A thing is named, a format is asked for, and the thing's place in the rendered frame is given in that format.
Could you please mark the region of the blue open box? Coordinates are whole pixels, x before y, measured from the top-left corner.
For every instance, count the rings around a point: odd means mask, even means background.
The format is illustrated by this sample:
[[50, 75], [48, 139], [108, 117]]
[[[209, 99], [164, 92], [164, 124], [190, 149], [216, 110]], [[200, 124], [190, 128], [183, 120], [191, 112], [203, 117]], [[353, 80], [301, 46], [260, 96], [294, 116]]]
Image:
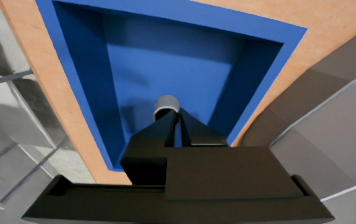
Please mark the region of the blue open box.
[[308, 30], [193, 0], [35, 3], [108, 171], [123, 173], [163, 95], [231, 147]]

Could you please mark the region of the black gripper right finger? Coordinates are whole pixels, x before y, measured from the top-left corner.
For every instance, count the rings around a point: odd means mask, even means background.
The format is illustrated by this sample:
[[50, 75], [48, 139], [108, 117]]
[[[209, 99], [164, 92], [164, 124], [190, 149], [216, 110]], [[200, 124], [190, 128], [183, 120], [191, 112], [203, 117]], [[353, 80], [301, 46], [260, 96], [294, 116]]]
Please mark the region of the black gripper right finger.
[[181, 144], [182, 147], [229, 147], [225, 136], [192, 117], [184, 108], [181, 108]]

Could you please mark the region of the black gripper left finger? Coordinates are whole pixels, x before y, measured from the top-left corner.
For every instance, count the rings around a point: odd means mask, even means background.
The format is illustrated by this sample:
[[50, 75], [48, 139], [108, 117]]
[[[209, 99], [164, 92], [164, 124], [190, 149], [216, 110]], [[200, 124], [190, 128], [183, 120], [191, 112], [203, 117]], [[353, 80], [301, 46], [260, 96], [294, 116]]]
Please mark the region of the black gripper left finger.
[[[130, 137], [126, 146], [165, 146], [175, 144], [175, 110], [171, 109], [164, 117]], [[173, 130], [172, 130], [173, 129]], [[172, 130], [172, 134], [171, 134]], [[125, 149], [126, 149], [125, 148]]]

